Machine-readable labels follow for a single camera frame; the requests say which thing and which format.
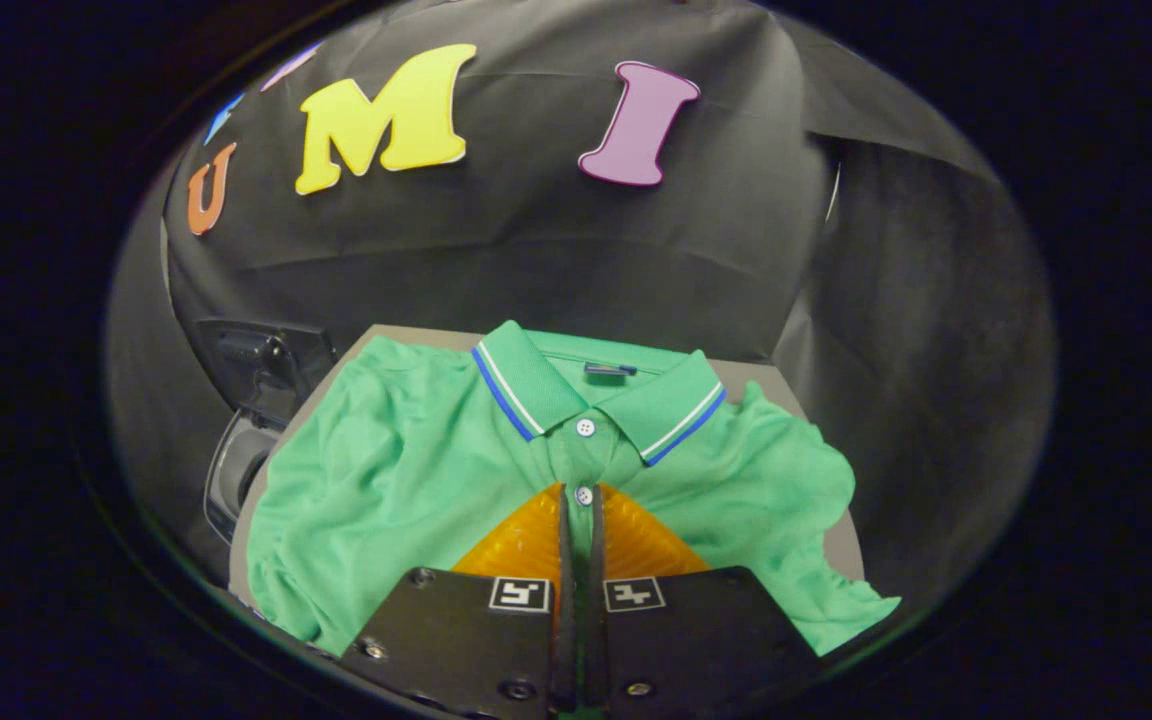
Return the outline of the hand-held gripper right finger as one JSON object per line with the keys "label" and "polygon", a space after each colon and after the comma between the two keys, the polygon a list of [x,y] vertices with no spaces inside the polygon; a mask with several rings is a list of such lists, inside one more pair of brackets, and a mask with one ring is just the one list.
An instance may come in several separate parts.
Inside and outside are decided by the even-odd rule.
{"label": "hand-held gripper right finger", "polygon": [[741,719],[823,674],[753,570],[708,564],[617,488],[591,507],[590,698],[609,719]]}

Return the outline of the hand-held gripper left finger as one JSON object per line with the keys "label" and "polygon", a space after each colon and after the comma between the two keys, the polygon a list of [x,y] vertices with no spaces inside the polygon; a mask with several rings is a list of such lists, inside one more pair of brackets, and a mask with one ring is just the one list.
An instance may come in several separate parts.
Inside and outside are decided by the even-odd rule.
{"label": "hand-held gripper left finger", "polygon": [[576,602],[566,488],[511,511],[449,570],[412,568],[340,657],[346,670],[461,719],[573,708]]}

